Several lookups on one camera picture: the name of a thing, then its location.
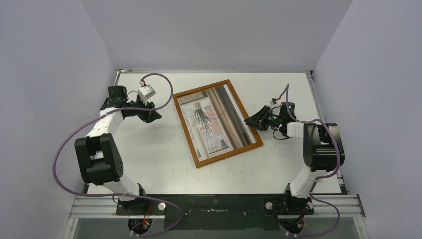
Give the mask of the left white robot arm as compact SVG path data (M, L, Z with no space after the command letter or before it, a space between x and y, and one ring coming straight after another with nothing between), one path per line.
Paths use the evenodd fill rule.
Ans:
M114 140L118 127L126 117L137 116L145 123L161 118L149 98L155 90L145 83L137 89L136 100L128 98L124 86L108 88L109 97L100 107L101 119L84 137L75 140L74 147L82 180L118 194L117 213L146 214L151 209L145 190L124 173L122 157Z

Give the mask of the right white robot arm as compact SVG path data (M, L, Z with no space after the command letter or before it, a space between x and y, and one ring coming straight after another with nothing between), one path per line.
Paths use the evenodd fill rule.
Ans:
M335 123L320 120L299 121L293 102L264 106L245 119L247 126L259 131L272 129L285 139L300 139L303 144L303 166L297 177L286 186L280 204L272 202L272 209L280 213L297 214L312 210L310 194L317 183L337 172L344 164L345 153Z

